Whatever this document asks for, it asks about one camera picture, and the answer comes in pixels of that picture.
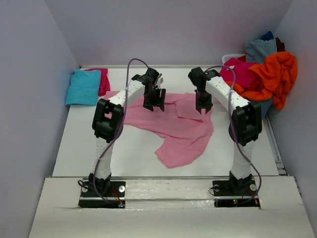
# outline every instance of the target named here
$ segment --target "folded blue towel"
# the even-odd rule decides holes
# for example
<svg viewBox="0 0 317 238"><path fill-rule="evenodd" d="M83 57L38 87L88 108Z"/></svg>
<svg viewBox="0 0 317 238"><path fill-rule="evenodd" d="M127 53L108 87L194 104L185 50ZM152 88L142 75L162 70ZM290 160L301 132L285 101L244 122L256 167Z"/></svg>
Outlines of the folded blue towel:
<svg viewBox="0 0 317 238"><path fill-rule="evenodd" d="M267 56L277 52L275 39L269 41L246 41L244 47L246 49L247 62L264 63Z"/></svg>
<svg viewBox="0 0 317 238"><path fill-rule="evenodd" d="M67 91L66 106L81 104L97 104L98 91L100 85L101 71L84 71L75 69L75 73L70 79L70 85Z"/></svg>

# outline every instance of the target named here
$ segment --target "red towel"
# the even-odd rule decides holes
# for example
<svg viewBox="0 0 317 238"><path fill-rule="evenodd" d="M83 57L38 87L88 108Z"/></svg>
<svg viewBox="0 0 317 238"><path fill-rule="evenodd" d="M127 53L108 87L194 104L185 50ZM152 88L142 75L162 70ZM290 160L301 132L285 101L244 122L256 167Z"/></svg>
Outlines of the red towel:
<svg viewBox="0 0 317 238"><path fill-rule="evenodd" d="M110 83L108 80L108 69L107 68L90 68L85 69L85 71L92 71L92 70L100 70L101 71L101 79L100 79L100 86L98 96L104 96L107 91L110 91Z"/></svg>
<svg viewBox="0 0 317 238"><path fill-rule="evenodd" d="M225 66L233 69L236 74L236 83L243 88L249 88L255 80L255 77L249 73L249 68L254 64L253 62L243 62L235 58L231 58L224 63ZM233 81L233 74L227 68L222 68L220 75L225 82Z"/></svg>

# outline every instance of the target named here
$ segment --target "orange towel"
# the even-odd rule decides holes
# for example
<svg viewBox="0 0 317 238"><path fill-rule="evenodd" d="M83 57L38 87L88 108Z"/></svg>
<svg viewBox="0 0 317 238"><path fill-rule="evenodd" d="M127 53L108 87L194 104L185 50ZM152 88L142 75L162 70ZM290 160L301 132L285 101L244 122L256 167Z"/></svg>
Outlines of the orange towel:
<svg viewBox="0 0 317 238"><path fill-rule="evenodd" d="M251 87L245 89L235 84L234 91L253 101L268 100L273 95L273 105L281 110L297 77L295 56L289 52L274 53L266 57L263 64L251 66L249 72L257 78Z"/></svg>

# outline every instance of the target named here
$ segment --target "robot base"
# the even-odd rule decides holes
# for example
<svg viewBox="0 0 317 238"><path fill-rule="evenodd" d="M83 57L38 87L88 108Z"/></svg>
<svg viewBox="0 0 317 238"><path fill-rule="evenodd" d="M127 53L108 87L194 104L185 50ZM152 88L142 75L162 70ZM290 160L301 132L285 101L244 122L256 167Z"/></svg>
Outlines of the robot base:
<svg viewBox="0 0 317 238"><path fill-rule="evenodd" d="M260 207L258 196L253 196L257 186L252 175L237 180L230 173L229 180L213 181L212 189L215 207Z"/></svg>
<svg viewBox="0 0 317 238"><path fill-rule="evenodd" d="M88 186L88 179L83 180L83 185ZM125 208L125 181L110 181L110 189L102 194L108 202L103 201L92 189L81 188L78 205L81 208Z"/></svg>

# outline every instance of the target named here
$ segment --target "pink cloth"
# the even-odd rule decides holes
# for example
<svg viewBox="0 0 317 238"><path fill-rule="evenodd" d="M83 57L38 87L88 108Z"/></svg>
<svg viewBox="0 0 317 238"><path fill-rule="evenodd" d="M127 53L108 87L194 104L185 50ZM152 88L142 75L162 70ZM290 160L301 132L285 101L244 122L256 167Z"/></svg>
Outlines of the pink cloth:
<svg viewBox="0 0 317 238"><path fill-rule="evenodd" d="M100 70L101 71L101 78L100 78L98 96L104 96L107 91L110 91L110 83L109 83L108 76L107 76L108 69L107 68L85 69L85 71L92 71L92 70Z"/></svg>
<svg viewBox="0 0 317 238"><path fill-rule="evenodd" d="M106 98L117 92L107 92ZM164 138L155 154L169 168L192 163L204 151L213 133L211 111L199 114L195 94L167 93L165 111L143 108L143 97L127 109L125 124L152 131Z"/></svg>
<svg viewBox="0 0 317 238"><path fill-rule="evenodd" d="M229 59L225 66L231 67L236 74L236 83L243 88L249 88L252 82L256 79L253 75L249 73L249 68L256 63L254 62L243 62L235 58ZM231 71L227 68L222 68L220 75L225 82L232 82L233 75Z"/></svg>

